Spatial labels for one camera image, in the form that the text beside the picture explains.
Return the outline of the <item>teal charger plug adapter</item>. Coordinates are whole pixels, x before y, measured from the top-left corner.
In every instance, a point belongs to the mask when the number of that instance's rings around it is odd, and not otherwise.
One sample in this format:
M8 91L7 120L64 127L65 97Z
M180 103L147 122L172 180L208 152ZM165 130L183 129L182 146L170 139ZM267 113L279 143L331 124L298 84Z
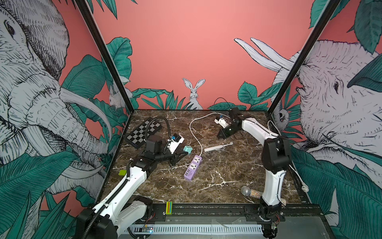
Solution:
M191 154L193 148L190 145L186 145L184 146L183 151L187 152L188 154Z

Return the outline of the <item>purple power strip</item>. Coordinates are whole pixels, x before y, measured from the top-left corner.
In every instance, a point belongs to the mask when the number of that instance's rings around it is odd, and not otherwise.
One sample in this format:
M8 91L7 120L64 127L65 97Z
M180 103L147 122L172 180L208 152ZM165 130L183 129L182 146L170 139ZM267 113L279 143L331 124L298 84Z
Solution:
M190 163L190 165L188 166L185 174L184 174L184 178L186 180L192 180L199 168L199 166L201 165L202 163L202 157L199 156L199 155L195 155L192 162Z

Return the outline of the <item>white electric toothbrush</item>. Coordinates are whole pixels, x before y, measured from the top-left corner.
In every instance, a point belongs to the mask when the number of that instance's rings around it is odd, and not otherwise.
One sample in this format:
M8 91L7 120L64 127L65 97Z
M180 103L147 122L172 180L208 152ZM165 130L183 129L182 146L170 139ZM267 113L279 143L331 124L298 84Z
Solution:
M204 149L204 152L210 152L210 151L216 151L216 150L224 149L226 146L230 146L230 145L233 145L233 142L230 142L228 144L220 144L220 145L216 145L216 146L212 146L212 147L207 147Z

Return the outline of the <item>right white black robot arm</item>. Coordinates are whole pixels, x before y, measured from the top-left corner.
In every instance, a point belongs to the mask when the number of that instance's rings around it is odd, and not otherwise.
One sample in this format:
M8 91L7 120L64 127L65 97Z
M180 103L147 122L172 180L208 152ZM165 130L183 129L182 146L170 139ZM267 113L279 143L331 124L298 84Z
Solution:
M266 180L264 192L260 198L259 213L262 217L270 217L279 212L282 207L282 184L291 163L288 138L267 129L255 118L242 114L237 107L230 109L228 113L230 123L227 123L222 116L215 118L215 123L221 126L217 135L219 139L226 139L242 130L263 146L262 164L266 170Z

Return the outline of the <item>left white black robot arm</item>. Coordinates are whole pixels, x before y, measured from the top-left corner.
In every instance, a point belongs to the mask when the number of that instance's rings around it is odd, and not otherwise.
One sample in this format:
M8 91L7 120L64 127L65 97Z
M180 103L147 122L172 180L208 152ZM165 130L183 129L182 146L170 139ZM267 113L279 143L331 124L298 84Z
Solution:
M129 199L143 184L158 163L169 161L175 165L188 152L179 148L184 138L174 134L167 141L158 135L151 135L145 149L131 159L126 175L117 186L98 204L84 209L77 217L76 239L117 239L132 224L152 215L152 200L137 197L130 204Z

